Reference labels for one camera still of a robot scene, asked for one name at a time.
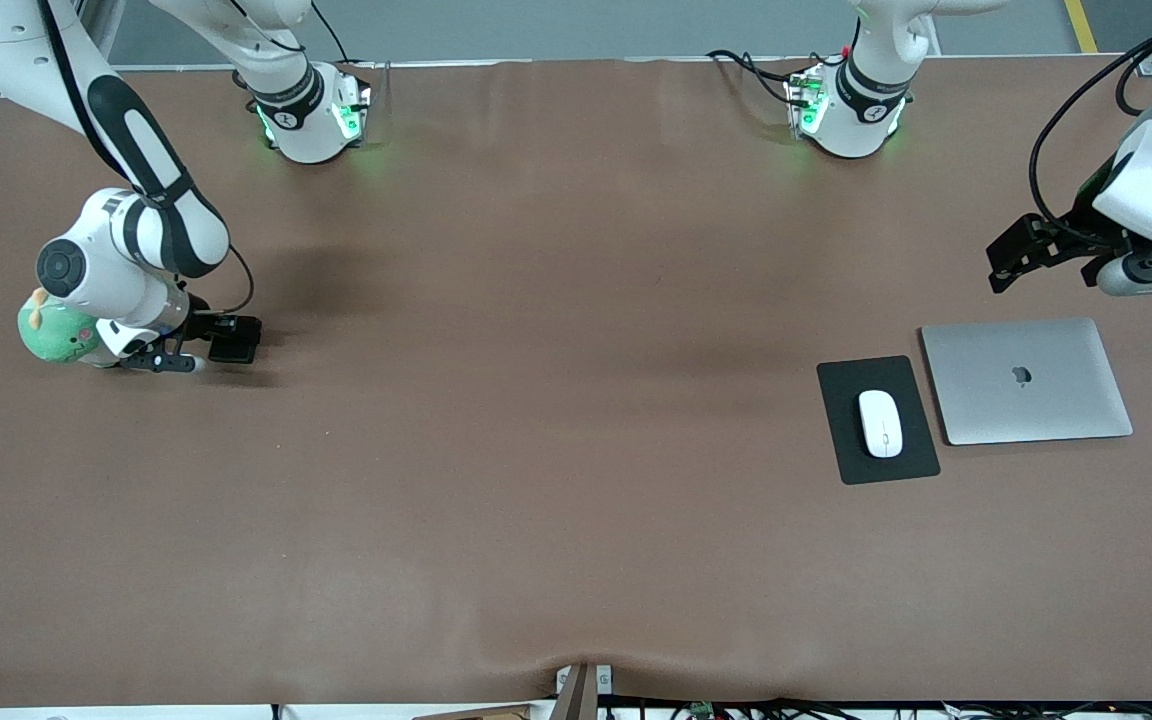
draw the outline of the green plush toy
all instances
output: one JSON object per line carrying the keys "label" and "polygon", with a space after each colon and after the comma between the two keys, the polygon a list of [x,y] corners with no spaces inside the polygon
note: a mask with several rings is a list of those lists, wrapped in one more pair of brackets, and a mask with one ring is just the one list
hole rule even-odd
{"label": "green plush toy", "polygon": [[96,318],[61,305],[41,287],[20,306],[17,328],[29,351],[47,363],[83,361],[104,367],[118,361],[101,343]]}

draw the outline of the mouse pad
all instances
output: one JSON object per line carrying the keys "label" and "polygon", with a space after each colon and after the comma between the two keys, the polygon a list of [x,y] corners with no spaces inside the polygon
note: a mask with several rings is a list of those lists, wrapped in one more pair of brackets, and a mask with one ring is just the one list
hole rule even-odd
{"label": "mouse pad", "polygon": [[[882,480],[929,478],[941,473],[932,427],[923,411],[923,397],[914,379],[909,357],[873,357],[817,365],[824,411],[829,419],[838,472],[849,486]],[[879,460],[865,450],[861,410],[856,399],[867,389],[882,389],[896,401],[904,448],[896,457]]]}

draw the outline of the laptop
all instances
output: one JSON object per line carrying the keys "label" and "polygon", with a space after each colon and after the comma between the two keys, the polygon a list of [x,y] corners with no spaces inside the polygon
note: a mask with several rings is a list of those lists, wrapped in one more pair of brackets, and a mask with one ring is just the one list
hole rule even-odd
{"label": "laptop", "polygon": [[950,445],[1132,433],[1089,318],[929,325],[922,333]]}

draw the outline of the white mouse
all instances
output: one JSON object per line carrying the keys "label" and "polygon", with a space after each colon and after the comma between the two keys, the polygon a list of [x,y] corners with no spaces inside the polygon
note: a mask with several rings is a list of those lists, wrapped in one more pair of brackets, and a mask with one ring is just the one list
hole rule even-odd
{"label": "white mouse", "polygon": [[867,389],[858,397],[865,450],[874,457],[896,457],[905,445],[900,432],[896,401],[881,389]]}

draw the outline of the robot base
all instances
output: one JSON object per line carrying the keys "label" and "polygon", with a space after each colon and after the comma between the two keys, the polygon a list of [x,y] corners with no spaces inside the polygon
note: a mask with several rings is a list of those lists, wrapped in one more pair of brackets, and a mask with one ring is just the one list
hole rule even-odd
{"label": "robot base", "polygon": [[265,142],[289,160],[301,164],[325,162],[347,147],[365,142],[367,111],[371,109],[371,86],[366,82],[342,73],[334,65],[313,63],[323,77],[326,92],[319,108],[305,118],[301,128],[279,124],[279,113],[271,119],[265,109],[256,106],[256,115],[265,128]]}
{"label": "robot base", "polygon": [[805,106],[790,105],[790,129],[795,138],[809,137],[821,150],[840,158],[864,158],[872,156],[896,131],[905,100],[901,100],[879,122],[861,122],[854,109],[842,104],[833,88],[843,65],[841,56],[828,59],[828,63],[813,65],[802,73],[795,73],[785,82],[785,93],[790,100],[801,100]]}

